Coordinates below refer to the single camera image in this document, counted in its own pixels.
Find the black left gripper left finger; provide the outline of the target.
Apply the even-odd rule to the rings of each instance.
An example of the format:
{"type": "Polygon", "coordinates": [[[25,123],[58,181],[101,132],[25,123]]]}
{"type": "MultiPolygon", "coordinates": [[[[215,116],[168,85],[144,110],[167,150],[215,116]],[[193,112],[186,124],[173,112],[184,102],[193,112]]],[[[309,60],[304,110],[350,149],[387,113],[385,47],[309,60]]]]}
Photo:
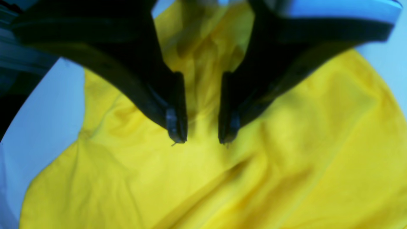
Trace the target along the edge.
{"type": "Polygon", "coordinates": [[[175,143],[187,141],[184,78],[165,64],[155,0],[39,0],[11,23],[16,39],[108,81],[175,143]]]}

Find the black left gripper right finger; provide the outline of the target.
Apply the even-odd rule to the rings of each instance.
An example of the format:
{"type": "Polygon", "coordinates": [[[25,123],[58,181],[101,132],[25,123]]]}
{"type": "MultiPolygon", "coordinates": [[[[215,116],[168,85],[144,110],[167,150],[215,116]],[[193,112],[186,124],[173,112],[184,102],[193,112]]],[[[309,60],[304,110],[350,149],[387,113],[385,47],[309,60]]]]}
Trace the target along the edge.
{"type": "Polygon", "coordinates": [[[236,70],[222,76],[218,139],[233,142],[331,58],[358,45],[385,42],[402,12],[398,0],[249,0],[255,15],[236,70]]]}

